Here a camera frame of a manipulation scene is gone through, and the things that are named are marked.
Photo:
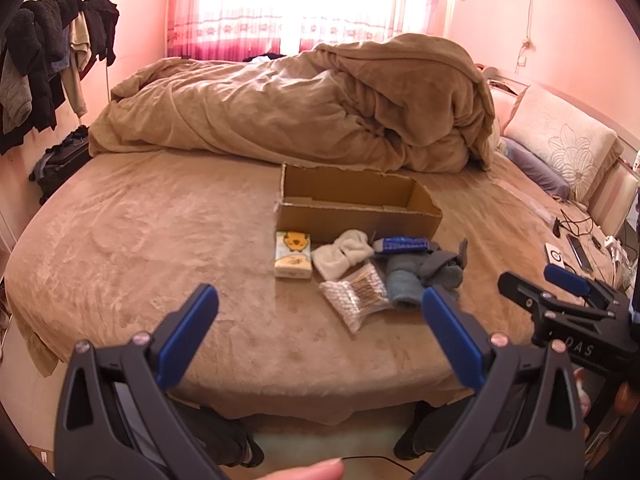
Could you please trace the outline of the person's right hand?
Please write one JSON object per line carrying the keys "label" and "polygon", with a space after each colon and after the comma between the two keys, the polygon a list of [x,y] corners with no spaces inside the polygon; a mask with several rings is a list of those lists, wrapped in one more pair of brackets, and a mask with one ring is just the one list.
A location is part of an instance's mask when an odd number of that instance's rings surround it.
{"label": "person's right hand", "polygon": [[[591,400],[584,389],[585,370],[577,367],[573,372],[580,410],[582,416],[586,416],[591,408]],[[631,415],[639,404],[639,393],[631,388],[628,382],[623,382],[616,393],[614,408],[620,415]]]}

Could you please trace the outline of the person's left hand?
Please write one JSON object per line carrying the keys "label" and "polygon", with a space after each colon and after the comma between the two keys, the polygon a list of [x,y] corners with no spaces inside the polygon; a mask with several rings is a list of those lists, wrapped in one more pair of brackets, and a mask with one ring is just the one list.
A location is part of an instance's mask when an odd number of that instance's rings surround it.
{"label": "person's left hand", "polygon": [[344,472],[343,461],[332,458],[306,467],[275,471],[259,480],[342,480]]}

